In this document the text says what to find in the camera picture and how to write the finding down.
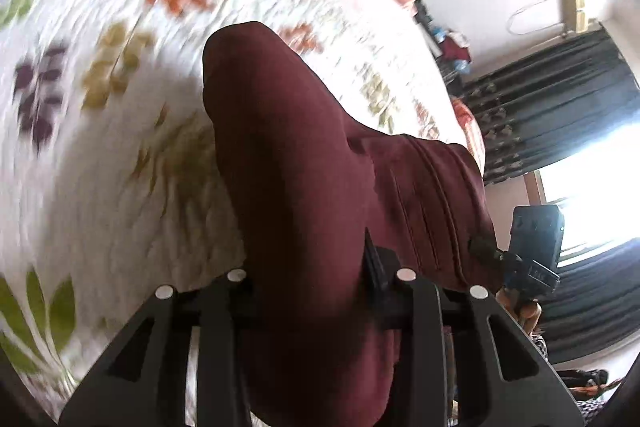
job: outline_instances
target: hand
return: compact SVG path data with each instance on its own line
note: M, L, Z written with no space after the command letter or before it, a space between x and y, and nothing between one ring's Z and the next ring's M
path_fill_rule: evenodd
M538 301L532 301L525 304L520 309L520 315L516 315L513 307L518 300L517 295L514 295L506 288L502 288L496 295L495 299L502 305L502 307L509 312L518 324L522 327L527 335L536 329L540 315L542 315L542 307L538 304Z

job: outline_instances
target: patterned curtain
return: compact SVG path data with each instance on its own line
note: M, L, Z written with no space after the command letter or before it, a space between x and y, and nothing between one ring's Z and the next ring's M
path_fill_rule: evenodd
M465 85L486 146L485 184L560 161L640 120L640 88L604 29Z
M640 239L561 268L558 289L540 302L550 363L627 338L640 328Z

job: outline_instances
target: cable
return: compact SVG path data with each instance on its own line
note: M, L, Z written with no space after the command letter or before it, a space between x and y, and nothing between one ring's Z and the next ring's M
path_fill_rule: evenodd
M534 8L536 6L538 6L539 4L545 3L548 0L537 0L535 2L532 2L530 4L527 4L526 6L520 8L519 10L517 10L517 12L513 13L513 15L511 15L511 17L509 17L509 19L507 20L506 23L506 29L507 31L511 34L511 35L516 35L516 36L521 36L521 35L529 35L530 33L536 33L536 32L541 32L542 30L549 30L551 28L555 28L556 26L559 26L561 24L564 24L563 22L557 22L555 24L551 24L549 26L545 26L544 28L538 28L536 30L531 30L529 32L524 32L524 33L518 33L515 32L511 29L511 27L513 26L513 23L515 22L515 19L518 15L523 14L524 12L526 12L527 10L530 10L531 8Z

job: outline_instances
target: floral bedspread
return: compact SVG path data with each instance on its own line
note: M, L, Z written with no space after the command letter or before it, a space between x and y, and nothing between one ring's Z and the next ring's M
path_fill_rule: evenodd
M0 346L54 418L156 286L242 262L201 56L249 20L357 120L464 143L408 16L380 27L338 0L0 0Z

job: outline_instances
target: person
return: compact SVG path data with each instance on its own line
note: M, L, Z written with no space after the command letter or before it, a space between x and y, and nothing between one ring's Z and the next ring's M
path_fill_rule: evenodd
M495 295L495 299L507 310L511 317L522 326L522 329L527 335L531 336L533 334L542 315L542 306L540 306L537 300L524 304L519 313L516 313L513 306L513 302L516 299L513 298L513 295L508 289L501 288Z
M475 236L495 244L478 166L461 145L358 123L260 23L215 32L203 68L264 324L238 339L252 410L277 427L371 427L399 333L379 330L367 306L364 231L441 287L497 292L498 267L468 251Z

